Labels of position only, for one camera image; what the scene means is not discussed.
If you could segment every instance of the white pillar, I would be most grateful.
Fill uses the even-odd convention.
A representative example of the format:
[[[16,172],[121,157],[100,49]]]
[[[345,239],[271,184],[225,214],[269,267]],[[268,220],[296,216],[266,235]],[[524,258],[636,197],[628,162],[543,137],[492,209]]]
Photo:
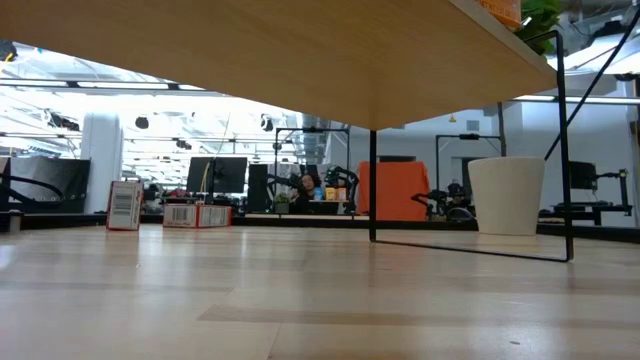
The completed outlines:
[[[123,131],[117,113],[89,112],[82,128],[82,159],[90,159],[84,212],[106,211],[111,181],[120,180]]]

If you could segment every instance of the green plant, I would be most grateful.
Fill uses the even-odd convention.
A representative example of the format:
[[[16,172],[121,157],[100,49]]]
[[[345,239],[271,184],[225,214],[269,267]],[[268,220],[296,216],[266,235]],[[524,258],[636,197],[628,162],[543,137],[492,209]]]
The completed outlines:
[[[289,203],[289,197],[285,193],[280,193],[280,194],[276,195],[276,200],[275,201],[278,204]]]
[[[518,29],[515,34],[522,40],[543,34],[558,24],[562,12],[560,0],[522,0],[522,20],[531,18],[527,26]],[[543,55],[555,50],[550,41],[530,45],[533,51]]]

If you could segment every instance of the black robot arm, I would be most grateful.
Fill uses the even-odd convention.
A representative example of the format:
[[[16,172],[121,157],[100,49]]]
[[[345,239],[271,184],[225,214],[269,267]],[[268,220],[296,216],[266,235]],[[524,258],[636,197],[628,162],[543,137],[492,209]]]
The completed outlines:
[[[346,206],[346,211],[353,212],[356,210],[356,189],[360,183],[358,175],[340,166],[334,166],[327,170],[327,175],[324,179],[327,186],[338,187],[340,180],[344,181],[345,187],[347,188],[347,201],[349,201],[349,203]]]
[[[267,190],[272,201],[276,196],[276,185],[278,184],[300,191],[300,179],[297,176],[291,175],[291,178],[285,178],[267,174]]]

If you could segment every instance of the black metal table leg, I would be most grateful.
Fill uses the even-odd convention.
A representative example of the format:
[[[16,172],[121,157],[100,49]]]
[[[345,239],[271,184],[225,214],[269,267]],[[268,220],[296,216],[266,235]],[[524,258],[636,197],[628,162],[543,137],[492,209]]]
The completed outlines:
[[[376,187],[378,162],[378,132],[369,133],[369,241],[376,242]]]
[[[559,107],[559,117],[560,117],[560,149],[561,149],[561,161],[562,161],[562,192],[564,199],[564,221],[565,221],[565,256],[563,257],[551,257],[551,256],[538,256],[538,255],[527,255],[527,254],[517,254],[517,253],[507,253],[507,252],[499,252],[499,251],[482,251],[482,250],[474,250],[474,249],[463,249],[463,248],[454,248],[448,246],[437,246],[437,245],[423,245],[423,244],[415,244],[415,243],[406,243],[399,241],[388,241],[388,240],[376,240],[375,238],[375,216],[370,220],[369,227],[369,239],[371,241],[381,243],[381,244],[391,244],[391,245],[403,245],[403,246],[413,246],[420,248],[428,248],[428,249],[439,249],[439,250],[450,250],[450,251],[459,251],[473,254],[486,254],[486,255],[498,255],[498,256],[508,256],[515,257],[521,259],[533,259],[533,260],[544,260],[544,261],[554,261],[554,262],[569,262],[573,259],[573,222],[571,218],[570,204],[571,204],[571,188],[569,183],[569,141],[568,141],[568,133],[567,133],[567,104],[566,104],[566,90],[564,83],[564,50],[563,50],[563,42],[562,35],[557,31],[550,31],[545,34],[538,35],[531,39],[526,40],[527,43],[538,43],[541,41],[547,41],[550,39],[556,39],[556,51],[558,57],[558,69],[556,75],[556,81],[558,83],[558,107]],[[371,189],[375,189],[375,151],[376,151],[376,140],[375,140],[375,131],[371,132],[371,149],[370,149],[370,177],[371,177]],[[370,209],[373,209],[375,215],[375,190],[370,190],[370,198],[371,204],[369,205]]]

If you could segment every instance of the person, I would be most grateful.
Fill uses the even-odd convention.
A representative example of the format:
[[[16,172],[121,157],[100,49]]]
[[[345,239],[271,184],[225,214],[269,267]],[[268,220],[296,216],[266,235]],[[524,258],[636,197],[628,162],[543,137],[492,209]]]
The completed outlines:
[[[321,186],[320,178],[313,174],[304,174],[300,179],[300,186],[294,189],[291,194],[291,206],[289,212],[292,214],[309,214],[311,209],[309,200],[313,200],[315,189]]]

